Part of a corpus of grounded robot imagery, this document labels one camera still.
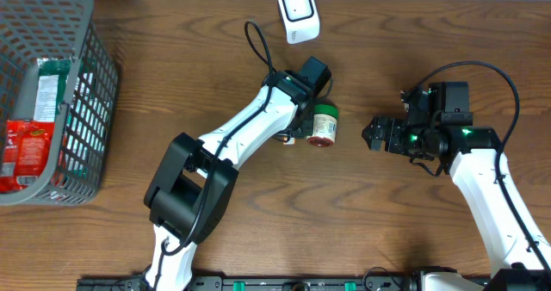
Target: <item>green lid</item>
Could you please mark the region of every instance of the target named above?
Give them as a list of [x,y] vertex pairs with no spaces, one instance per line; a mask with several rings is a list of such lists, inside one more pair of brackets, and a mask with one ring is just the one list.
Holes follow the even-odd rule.
[[319,104],[314,106],[313,108],[314,114],[324,114],[324,115],[330,115],[335,119],[338,119],[338,110],[336,107],[333,107],[331,105],[324,105]]

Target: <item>gray plastic basket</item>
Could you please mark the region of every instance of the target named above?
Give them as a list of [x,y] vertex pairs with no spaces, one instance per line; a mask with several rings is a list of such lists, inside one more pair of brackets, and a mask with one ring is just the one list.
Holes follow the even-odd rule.
[[118,93],[118,74],[91,21],[93,0],[0,0],[0,146],[6,120],[30,120],[37,59],[70,59],[47,165],[0,205],[78,205],[97,194]]

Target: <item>wooden tabletop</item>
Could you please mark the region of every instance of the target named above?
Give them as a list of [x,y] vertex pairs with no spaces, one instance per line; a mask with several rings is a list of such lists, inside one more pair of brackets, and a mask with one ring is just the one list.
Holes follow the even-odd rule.
[[[208,133],[257,94],[266,66],[243,26],[262,27],[275,68],[314,55],[331,68],[337,143],[264,144],[241,168],[224,219],[195,269],[229,276],[360,276],[373,266],[442,265],[488,274],[459,189],[408,158],[371,152],[373,115],[404,116],[399,91],[440,65],[477,59],[508,72],[521,117],[505,152],[518,189],[551,238],[551,3],[317,0],[321,33],[291,46],[276,0],[96,0],[95,22],[122,81],[106,173],[81,207],[0,208],[0,289],[72,290],[82,276],[126,276],[152,261],[144,193],[179,133]],[[493,71],[462,67],[475,125],[500,136],[513,99]]]

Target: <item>wooden table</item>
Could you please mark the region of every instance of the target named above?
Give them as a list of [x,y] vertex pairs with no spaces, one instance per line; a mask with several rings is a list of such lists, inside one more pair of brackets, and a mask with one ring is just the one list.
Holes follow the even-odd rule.
[[[511,172],[551,238],[551,3],[317,0],[320,36],[290,46],[276,0],[96,0],[98,31],[122,65],[103,190],[81,207],[0,208],[0,289],[72,290],[82,276],[126,276],[152,260],[144,193],[170,141],[208,133],[257,94],[266,66],[243,26],[263,28],[275,68],[314,55],[335,78],[337,144],[269,141],[241,169],[226,215],[195,269],[229,276],[360,276],[442,265],[487,274],[486,251],[449,176],[371,152],[373,115],[403,115],[400,89],[440,65],[485,60],[516,81],[522,115],[506,149]],[[513,100],[493,71],[462,67],[437,80],[470,83],[476,125],[503,136]]]

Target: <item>robotic arm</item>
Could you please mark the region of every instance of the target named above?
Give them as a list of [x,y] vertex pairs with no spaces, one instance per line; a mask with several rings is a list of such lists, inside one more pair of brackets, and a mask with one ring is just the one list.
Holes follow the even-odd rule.
[[[266,77],[251,104],[223,126],[198,140],[182,133],[172,141],[144,199],[156,234],[152,266],[145,274],[149,288],[181,291],[187,286],[196,247],[222,219],[238,169],[280,131],[309,136],[315,98],[330,78],[327,65],[311,57],[298,73]],[[205,188],[185,171],[206,177]]]
[[[447,65],[424,81],[456,65],[492,68],[511,84],[518,102],[509,77],[486,63]],[[401,94],[407,109],[405,120],[375,117],[362,131],[369,149],[379,151],[385,141],[385,151],[409,157],[410,163],[423,167],[432,176],[439,176],[442,171],[451,175],[467,200],[490,259],[492,280],[488,288],[493,285],[504,289],[503,286],[515,283],[522,289],[547,287],[551,248],[518,193],[503,154],[518,117],[518,105],[513,125],[501,142],[491,127],[473,127],[467,83],[431,84],[428,91],[423,91],[420,88],[424,81]],[[425,164],[414,163],[416,159],[435,158],[440,159],[440,166],[434,173]],[[422,271],[408,283],[410,289],[417,290],[483,289],[448,270]]]

